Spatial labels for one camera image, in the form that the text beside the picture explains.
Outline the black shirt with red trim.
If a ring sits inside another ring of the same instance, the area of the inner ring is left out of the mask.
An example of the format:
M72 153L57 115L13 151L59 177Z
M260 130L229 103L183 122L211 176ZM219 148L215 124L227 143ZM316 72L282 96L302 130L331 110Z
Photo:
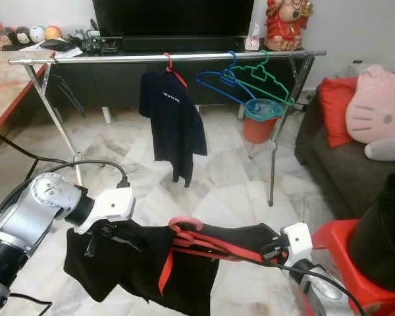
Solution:
M101 303L117 286L186 316L210 316L210 294L222 259L172 250L174 231L167 226L141 226L147 248L102 240L95 256L86 256L90 236L66 232L63 270Z

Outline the pink red plastic hanger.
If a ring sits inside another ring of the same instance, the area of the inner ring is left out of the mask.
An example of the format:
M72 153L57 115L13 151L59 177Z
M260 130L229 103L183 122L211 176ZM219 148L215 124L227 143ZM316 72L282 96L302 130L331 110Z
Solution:
M169 220L169 228L174 231L173 251L257 264L264 264L259 255L261 247L279 236L265 224L221 228L202 223L194 217L174 217Z

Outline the green plastic hanger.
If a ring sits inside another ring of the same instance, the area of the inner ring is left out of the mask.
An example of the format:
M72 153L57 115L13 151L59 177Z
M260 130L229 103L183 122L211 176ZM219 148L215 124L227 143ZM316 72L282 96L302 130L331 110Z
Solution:
M263 88L259 88L257 86L254 86L252 84L249 84L249 82L245 82L243 80L238 80L241 82L245 87L251 88L251 90L255 90L259 93L262 93L266 95L267 97L270 97L270 99L273 99L275 101L278 101L280 103L283 103L284 105L288 105L293 107L294 105L294 99L290 95L290 91L287 90L287 88L282 84L282 82L279 82L278 79L275 78L270 72L267 72L265 66L267 65L267 61L269 61L269 51L267 50L261 50L261 53L265 55L265 59L257 64L257 66L231 66L231 70L233 71L242 71L242 70L249 70L251 78L257 79L257 81L260 82L273 82L276 86L284 92L285 96L284 97L278 97L275 96L265 90Z

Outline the blue plastic hanger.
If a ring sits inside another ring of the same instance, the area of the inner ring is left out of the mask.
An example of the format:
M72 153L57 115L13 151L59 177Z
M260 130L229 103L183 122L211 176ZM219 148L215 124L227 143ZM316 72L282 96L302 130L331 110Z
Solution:
M245 105L252 99L257 99L255 93L261 93L263 90L257 88L249 82L237 79L234 75L233 66L238 63L236 52L228 51L232 57L232 63L221 71L203 71L195 75L195 81L210 90L220 93L229 100L238 105Z

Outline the red hanger under navy shirt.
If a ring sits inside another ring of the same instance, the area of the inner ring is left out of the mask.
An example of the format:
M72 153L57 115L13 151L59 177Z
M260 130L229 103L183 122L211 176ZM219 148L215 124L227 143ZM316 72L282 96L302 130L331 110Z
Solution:
M185 88L186 92L188 92L188 82L177 72L173 67L173 59L170 54L167 52L164 53L164 56L167 58L167 66L165 67L165 72L173 75L179 82L182 84L183 88Z

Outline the red plastic stool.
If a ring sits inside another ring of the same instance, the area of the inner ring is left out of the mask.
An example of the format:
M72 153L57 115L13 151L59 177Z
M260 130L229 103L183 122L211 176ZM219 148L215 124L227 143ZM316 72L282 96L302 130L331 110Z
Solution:
M370 282L356 269L349 256L349 238L358 220L336 220L312 235L315 255L326 256L324 268L362 305L366 316L395 316L395 292Z

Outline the black bucket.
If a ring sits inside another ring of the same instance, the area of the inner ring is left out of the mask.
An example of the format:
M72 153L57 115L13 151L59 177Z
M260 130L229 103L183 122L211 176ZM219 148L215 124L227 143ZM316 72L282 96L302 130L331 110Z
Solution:
M375 204L358 219L349 257L369 282L395 293L395 172L385 180Z

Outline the orange bucket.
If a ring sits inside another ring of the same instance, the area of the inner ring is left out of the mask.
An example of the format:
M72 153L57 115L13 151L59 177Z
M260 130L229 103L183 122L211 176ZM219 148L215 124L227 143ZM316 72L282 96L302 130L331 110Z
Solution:
M267 118L264 121L256 121L251 117L245 117L243 123L243 138L250 144L263 144L273 133L278 117Z

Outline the navy shirt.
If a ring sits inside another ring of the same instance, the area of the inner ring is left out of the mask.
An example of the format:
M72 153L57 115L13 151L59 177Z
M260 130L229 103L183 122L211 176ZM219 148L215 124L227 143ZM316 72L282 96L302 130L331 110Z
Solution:
M140 79L140 108L150 119L153 159L168 161L172 181L184 180L190 187L194 175L194 155L207 155L201 115L188 87L173 72L146 72Z

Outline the red cushion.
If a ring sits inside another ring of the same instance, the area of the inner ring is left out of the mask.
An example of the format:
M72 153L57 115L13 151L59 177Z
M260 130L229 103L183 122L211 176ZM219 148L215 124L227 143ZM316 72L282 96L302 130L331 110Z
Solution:
M357 76L324 78L320 84L318 93L327 129L327 142L332 148L354 140L348 132L346 115L356 88Z

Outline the white paper stack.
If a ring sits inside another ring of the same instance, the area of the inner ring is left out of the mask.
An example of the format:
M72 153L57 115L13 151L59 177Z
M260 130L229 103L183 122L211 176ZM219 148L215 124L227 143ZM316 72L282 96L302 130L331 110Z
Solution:
M55 54L56 57L58 58L63 58L63 57L77 57L77 55L82 55L84 52L80 50L80 48L73 48L71 50L68 51L54 51L54 50L48 50L45 48L41 48L40 47L41 43L35 44L35 45L31 45L31 46L27 46L25 48L20 49L20 51L49 51L49 52L53 52Z

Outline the white tissue pack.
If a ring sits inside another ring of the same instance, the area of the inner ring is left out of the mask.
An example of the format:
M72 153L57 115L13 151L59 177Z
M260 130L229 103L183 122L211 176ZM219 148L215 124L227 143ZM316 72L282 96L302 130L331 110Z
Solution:
M248 36L244 40L244 48L246 51L258 51L260 50L260 39L259 39L260 27L258 23L252 23L249 28Z

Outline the red laughing Buddha statue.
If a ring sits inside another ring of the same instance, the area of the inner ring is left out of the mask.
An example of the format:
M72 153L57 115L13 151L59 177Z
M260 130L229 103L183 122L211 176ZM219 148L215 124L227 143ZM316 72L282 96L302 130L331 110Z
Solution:
M314 14L311 0L267 0L264 45L270 51L300 50L302 30Z

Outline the black eared plush toy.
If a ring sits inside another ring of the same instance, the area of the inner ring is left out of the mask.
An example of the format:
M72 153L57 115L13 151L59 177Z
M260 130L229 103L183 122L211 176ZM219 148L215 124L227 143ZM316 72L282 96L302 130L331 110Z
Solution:
M27 46L34 45L29 27L10 28L5 27L4 34L7 36L9 43L3 45L3 51L18 51Z

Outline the black television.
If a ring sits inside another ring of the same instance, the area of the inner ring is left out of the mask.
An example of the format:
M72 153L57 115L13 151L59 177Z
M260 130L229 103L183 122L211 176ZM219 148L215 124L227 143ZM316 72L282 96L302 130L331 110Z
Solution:
M254 0L92 0L105 36L243 36Z

